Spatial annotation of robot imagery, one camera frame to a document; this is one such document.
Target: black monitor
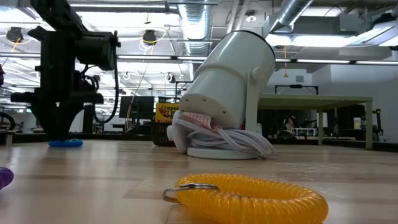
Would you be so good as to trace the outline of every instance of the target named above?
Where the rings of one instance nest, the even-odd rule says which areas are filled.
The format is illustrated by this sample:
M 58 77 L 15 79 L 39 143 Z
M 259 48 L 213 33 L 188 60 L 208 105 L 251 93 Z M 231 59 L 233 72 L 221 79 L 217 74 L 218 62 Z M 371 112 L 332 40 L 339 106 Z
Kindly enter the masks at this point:
M 154 117 L 154 96 L 135 96 L 131 103 L 132 96 L 122 96 L 120 100 L 119 118 L 127 118 L 127 112 L 131 105 L 130 118 L 150 119 Z

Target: light fixture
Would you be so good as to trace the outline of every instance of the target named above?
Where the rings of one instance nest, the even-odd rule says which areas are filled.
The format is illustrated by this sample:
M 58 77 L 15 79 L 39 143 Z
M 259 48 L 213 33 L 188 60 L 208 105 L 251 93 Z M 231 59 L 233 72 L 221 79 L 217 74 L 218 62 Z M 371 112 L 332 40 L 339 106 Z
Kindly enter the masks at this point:
M 398 46 L 398 36 L 393 37 L 386 42 L 379 45 L 380 47 L 395 47 Z
M 0 57 L 10 57 L 10 58 L 40 58 L 40 54 L 24 54 L 24 53 L 7 53 L 1 52 Z
M 245 13 L 245 16 L 247 16 L 246 21 L 247 22 L 254 22 L 256 21 L 257 17 L 254 15 L 256 12 L 254 10 L 248 10 Z
M 284 59 L 284 58 L 275 59 L 275 62 L 279 62 L 279 63 L 289 63 L 291 61 L 292 61 L 292 59 Z
M 4 106 L 5 108 L 9 109 L 25 109 L 26 106 Z
M 180 56 L 177 60 L 206 60 L 207 57 Z
M 171 56 L 155 56 L 155 55 L 118 55 L 118 59 L 171 60 Z
M 201 43 L 201 44 L 212 44 L 213 41 L 209 41 L 209 40 L 177 40 L 177 43 Z
M 93 4 L 80 4 L 80 3 L 74 3 L 70 4 L 72 7 L 142 7 L 140 4 L 106 4 L 106 3 L 93 3 Z M 150 5 L 146 4 L 145 7 L 148 8 L 159 8 L 159 7 L 164 7 L 163 5 Z M 170 9 L 177 9 L 176 6 L 169 6 Z
M 275 34 L 269 34 L 266 37 L 266 41 L 268 44 L 271 46 L 289 46 L 292 45 L 292 40 L 290 39 L 289 36 L 287 35 L 275 35 Z
M 350 43 L 351 36 L 341 35 L 297 35 L 292 40 L 298 47 L 343 47 Z
M 387 61 L 357 61 L 356 65 L 398 65 L 398 62 Z
M 327 64 L 348 64 L 349 60 L 312 60 L 312 59 L 298 59 L 297 63 L 327 63 Z

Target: wooden tabletop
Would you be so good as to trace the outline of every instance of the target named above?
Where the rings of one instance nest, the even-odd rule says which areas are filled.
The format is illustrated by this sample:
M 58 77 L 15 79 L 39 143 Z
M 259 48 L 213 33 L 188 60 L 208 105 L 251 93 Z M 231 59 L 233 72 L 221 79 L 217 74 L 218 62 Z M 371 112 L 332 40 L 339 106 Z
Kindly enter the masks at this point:
M 328 201 L 327 224 L 398 223 L 398 154 L 327 146 L 276 145 L 268 160 L 216 161 L 151 142 L 86 141 L 0 147 L 15 179 L 0 190 L 0 223 L 210 224 L 162 191 L 188 174 L 245 174 L 304 185 Z

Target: white lamp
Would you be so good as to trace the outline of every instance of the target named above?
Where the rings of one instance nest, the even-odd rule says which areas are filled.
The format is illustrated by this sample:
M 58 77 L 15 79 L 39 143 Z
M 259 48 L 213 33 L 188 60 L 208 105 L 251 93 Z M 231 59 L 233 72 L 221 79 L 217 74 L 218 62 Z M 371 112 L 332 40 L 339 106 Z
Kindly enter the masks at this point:
M 180 111 L 211 116 L 212 123 L 223 129 L 239 129 L 246 118 L 246 130 L 256 131 L 257 104 L 274 67 L 274 52 L 264 38 L 246 30 L 231 32 L 196 71 L 195 81 L 180 100 Z M 185 139 L 186 131 L 174 123 L 167 134 L 180 152 L 190 156 L 210 159 L 258 157 L 258 153 L 190 147 Z

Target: wall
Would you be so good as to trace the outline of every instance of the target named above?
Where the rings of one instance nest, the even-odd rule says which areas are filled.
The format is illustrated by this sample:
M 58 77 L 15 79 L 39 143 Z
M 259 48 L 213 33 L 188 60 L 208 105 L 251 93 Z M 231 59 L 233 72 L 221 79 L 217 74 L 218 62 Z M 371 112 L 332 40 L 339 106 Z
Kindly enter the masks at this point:
M 373 97 L 373 109 L 381 109 L 382 141 L 398 142 L 398 68 L 392 66 L 329 65 L 312 75 L 320 95 Z
M 72 121 L 70 125 L 69 132 L 72 133 L 82 133 L 83 132 L 83 117 L 84 110 L 81 110 L 78 114 L 76 114 L 75 119 Z
M 9 113 L 14 118 L 16 124 L 20 124 L 24 121 L 25 113 Z
M 113 128 L 112 124 L 124 124 L 125 119 L 124 118 L 119 118 L 119 116 L 114 116 L 112 120 L 106 124 L 104 124 L 104 131 L 122 131 L 123 129 L 121 128 Z
M 33 115 L 33 113 L 23 113 L 24 115 L 24 127 L 22 132 L 24 134 L 30 134 L 33 133 L 31 128 L 36 127 L 36 117 Z
M 275 93 L 275 85 L 311 85 L 312 84 L 312 74 L 307 73 L 305 69 L 289 69 L 287 70 L 288 77 L 284 77 L 285 70 L 281 69 L 277 72 L 274 72 L 271 78 L 268 81 L 266 89 L 264 93 L 267 94 L 274 94 Z M 303 83 L 296 82 L 296 76 L 301 75 L 304 76 Z M 307 89 L 290 89 L 290 88 L 283 88 L 283 91 L 280 94 L 304 94 L 304 95 L 311 95 L 311 93 Z

